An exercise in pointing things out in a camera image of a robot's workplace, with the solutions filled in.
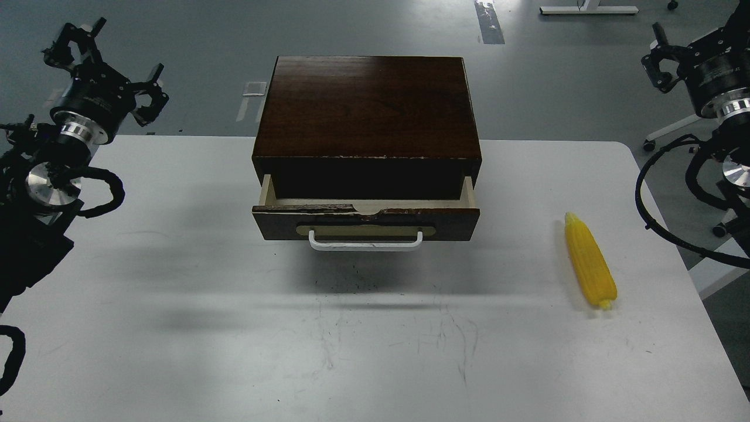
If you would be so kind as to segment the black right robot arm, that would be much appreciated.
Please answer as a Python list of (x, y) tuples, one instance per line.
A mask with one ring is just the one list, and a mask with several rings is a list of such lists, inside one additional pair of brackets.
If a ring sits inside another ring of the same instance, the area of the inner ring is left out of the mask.
[(678, 147), (692, 147), (693, 157), (684, 176), (686, 186), (697, 200), (734, 212), (724, 227), (748, 254), (748, 24), (728, 22), (687, 46), (669, 43), (658, 22), (653, 31), (654, 45), (641, 64), (654, 87), (668, 93), (683, 81), (696, 117), (713, 118), (718, 126), (707, 141), (686, 134), (648, 158), (636, 179), (637, 211), (646, 229), (667, 242), (713, 261), (748, 268), (748, 256), (705, 249), (670, 232), (653, 218), (642, 198), (651, 167)]

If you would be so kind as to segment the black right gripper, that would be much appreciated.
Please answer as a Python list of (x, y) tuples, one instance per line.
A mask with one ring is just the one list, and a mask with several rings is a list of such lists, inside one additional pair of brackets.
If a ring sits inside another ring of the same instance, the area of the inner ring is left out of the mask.
[[(694, 112), (701, 118), (733, 118), (748, 113), (747, 29), (720, 28), (688, 46), (679, 46), (668, 42), (659, 22), (652, 28), (654, 44), (640, 63), (654, 88), (669, 93), (684, 80)], [(661, 69), (664, 60), (677, 63), (675, 74)]]

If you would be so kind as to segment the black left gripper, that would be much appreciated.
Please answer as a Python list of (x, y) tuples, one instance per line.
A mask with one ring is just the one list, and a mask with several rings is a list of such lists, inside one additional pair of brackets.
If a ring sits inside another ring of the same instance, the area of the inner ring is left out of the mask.
[[(105, 145), (113, 142), (128, 113), (140, 127), (157, 120), (169, 101), (159, 79), (164, 65), (158, 63), (145, 81), (131, 82), (102, 58), (96, 36), (107, 19), (100, 17), (87, 30), (67, 22), (52, 45), (42, 50), (43, 61), (54, 69), (67, 70), (70, 84), (49, 112), (59, 126), (60, 135), (72, 137), (86, 145)], [(73, 58), (70, 45), (79, 50), (79, 60)], [(147, 96), (147, 105), (137, 105), (137, 97)]]

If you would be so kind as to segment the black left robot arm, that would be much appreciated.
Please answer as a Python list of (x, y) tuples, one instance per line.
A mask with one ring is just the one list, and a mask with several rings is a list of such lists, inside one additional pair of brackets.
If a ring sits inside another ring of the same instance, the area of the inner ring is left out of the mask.
[(127, 115), (145, 127), (169, 101), (155, 65), (145, 81), (132, 81), (104, 61), (91, 29), (68, 22), (45, 63), (63, 69), (70, 83), (51, 108), (50, 123), (3, 124), (10, 149), (2, 154), (2, 310), (11, 299), (43, 280), (73, 249), (65, 233), (75, 218), (97, 218), (124, 202), (124, 185), (109, 170), (91, 166)]

